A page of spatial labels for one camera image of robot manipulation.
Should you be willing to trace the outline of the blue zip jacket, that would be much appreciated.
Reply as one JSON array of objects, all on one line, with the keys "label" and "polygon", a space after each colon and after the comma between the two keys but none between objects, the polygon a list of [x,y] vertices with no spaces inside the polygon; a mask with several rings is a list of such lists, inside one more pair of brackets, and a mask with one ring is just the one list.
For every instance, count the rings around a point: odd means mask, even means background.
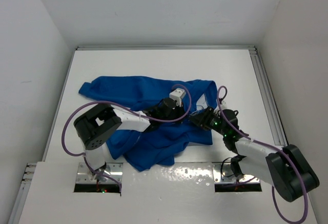
[{"label": "blue zip jacket", "polygon": [[[183,82],[146,76],[100,76],[90,83],[83,83],[78,92],[88,99],[113,101],[133,111],[140,111],[158,104],[176,84],[188,89],[189,94],[183,103],[191,105],[190,112],[198,109],[197,102],[202,96],[208,106],[217,106],[217,86],[213,80]],[[107,140],[107,147],[113,159],[124,156],[131,166],[144,171],[155,164],[173,165],[175,155],[191,142],[211,146],[212,133],[184,120],[181,124],[163,124],[155,131],[146,133],[118,130]]]}]

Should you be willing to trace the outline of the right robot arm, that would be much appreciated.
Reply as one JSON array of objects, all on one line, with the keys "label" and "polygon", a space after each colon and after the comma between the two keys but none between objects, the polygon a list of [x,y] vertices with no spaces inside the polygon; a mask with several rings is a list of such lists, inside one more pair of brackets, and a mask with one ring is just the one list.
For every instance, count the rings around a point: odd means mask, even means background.
[{"label": "right robot arm", "polygon": [[319,187],[318,176],[297,146],[279,148],[248,140],[248,134],[239,128],[237,115],[237,110],[215,111],[208,107],[191,114],[189,121],[222,135],[224,145],[236,154],[230,161],[235,177],[257,177],[272,185],[288,202],[301,197],[303,190],[309,192]]}]

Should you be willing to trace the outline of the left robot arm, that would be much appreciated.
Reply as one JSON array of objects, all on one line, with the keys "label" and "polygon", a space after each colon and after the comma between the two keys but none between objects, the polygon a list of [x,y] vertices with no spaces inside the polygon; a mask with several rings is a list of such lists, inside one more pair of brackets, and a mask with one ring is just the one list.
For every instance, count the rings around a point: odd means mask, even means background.
[{"label": "left robot arm", "polygon": [[186,110],[181,97],[164,98],[155,107],[144,111],[132,111],[110,101],[95,101],[86,104],[86,106],[89,105],[94,105],[94,107],[73,122],[84,149],[81,155],[92,179],[116,181],[107,171],[107,163],[102,155],[103,144],[116,131],[148,133],[164,125],[179,123],[187,116],[192,102],[189,101]]}]

